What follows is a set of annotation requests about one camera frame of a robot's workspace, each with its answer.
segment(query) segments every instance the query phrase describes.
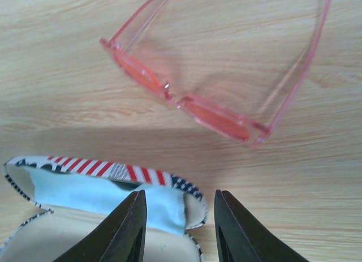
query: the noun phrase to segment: wooden surface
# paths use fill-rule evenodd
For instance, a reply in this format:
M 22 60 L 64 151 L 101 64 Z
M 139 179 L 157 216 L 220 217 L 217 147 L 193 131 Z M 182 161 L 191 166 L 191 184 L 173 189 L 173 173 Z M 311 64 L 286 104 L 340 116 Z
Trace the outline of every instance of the wooden surface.
M 211 211 L 215 190 L 229 190 L 310 261 L 361 261 L 362 0 L 333 0 L 308 79 L 255 151 L 145 93 L 104 53 L 100 37 L 143 1 L 0 0 L 0 161 L 52 154 L 166 170 L 198 185 Z M 36 209 L 2 178 L 0 197 L 3 242 Z M 213 214 L 192 234 L 217 261 Z

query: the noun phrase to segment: orange lens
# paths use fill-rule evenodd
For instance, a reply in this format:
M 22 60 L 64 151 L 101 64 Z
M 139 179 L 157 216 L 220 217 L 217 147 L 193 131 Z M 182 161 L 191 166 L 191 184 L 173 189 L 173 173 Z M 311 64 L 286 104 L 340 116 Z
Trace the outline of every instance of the orange lens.
M 194 101 L 187 101 L 184 104 L 196 118 L 202 122 L 212 126 L 216 130 L 236 139 L 247 141 L 250 138 L 248 129 L 241 126 L 223 115 L 213 112 L 203 106 L 198 105 Z
M 161 94 L 162 88 L 150 70 L 126 54 L 118 52 L 119 50 L 115 51 L 113 57 L 128 76 L 152 92 Z

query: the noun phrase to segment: light blue fabric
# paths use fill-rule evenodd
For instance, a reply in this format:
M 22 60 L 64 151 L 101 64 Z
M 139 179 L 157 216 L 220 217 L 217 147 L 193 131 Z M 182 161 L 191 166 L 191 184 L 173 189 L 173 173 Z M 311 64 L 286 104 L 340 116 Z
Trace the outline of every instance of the light blue fabric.
M 30 173 L 38 203 L 109 214 L 131 192 L 107 179 L 80 174 L 58 174 L 24 167 Z M 134 191 L 145 190 L 147 226 L 183 235 L 186 214 L 183 191 L 143 184 Z

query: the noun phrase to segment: american flag pattern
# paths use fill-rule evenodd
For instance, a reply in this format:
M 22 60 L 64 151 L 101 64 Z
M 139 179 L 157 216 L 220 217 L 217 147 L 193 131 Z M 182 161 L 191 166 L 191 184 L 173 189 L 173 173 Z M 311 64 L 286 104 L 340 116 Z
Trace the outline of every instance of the american flag pattern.
M 35 206 L 46 210 L 46 212 L 37 214 L 21 224 L 16 232 L 14 232 L 13 235 L 10 236 L 7 241 L 5 241 L 3 246 L 0 247 L 0 252 L 3 251 L 9 241 L 23 226 L 30 223 L 37 217 L 43 216 L 45 214 L 52 214 L 54 212 L 51 208 L 45 207 L 37 201 L 33 200 L 16 185 L 16 183 L 12 180 L 7 172 L 6 168 L 9 165 L 14 165 L 18 167 L 29 166 L 33 168 L 52 171 L 55 173 L 77 173 L 85 176 L 111 179 L 114 181 L 132 182 L 137 184 L 147 183 L 152 185 L 176 188 L 194 196 L 200 202 L 200 205 L 204 209 L 204 219 L 199 224 L 190 227 L 190 229 L 200 227 L 204 225 L 208 220 L 208 205 L 202 192 L 194 184 L 177 175 L 172 175 L 164 171 L 148 169 L 145 167 L 126 165 L 116 162 L 90 160 L 86 158 L 61 156 L 18 156 L 12 158 L 4 164 L 3 175 L 5 176 L 5 179 L 8 181 L 8 183 L 12 185 L 12 187 L 19 194 L 21 194 L 23 198 L 25 198 L 27 201 L 34 204 Z M 188 233 L 185 233 L 185 235 L 195 242 L 195 245 L 200 254 L 200 262 L 203 262 L 204 258 L 201 252 L 200 245 L 191 235 L 189 235 Z

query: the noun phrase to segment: glasses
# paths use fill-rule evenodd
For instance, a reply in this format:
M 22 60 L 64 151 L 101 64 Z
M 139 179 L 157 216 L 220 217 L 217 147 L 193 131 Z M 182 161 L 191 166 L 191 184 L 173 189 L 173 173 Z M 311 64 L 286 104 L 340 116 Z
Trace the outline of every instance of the glasses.
M 294 1 L 148 0 L 100 42 L 148 91 L 253 147 L 269 138 L 305 79 L 331 4 Z

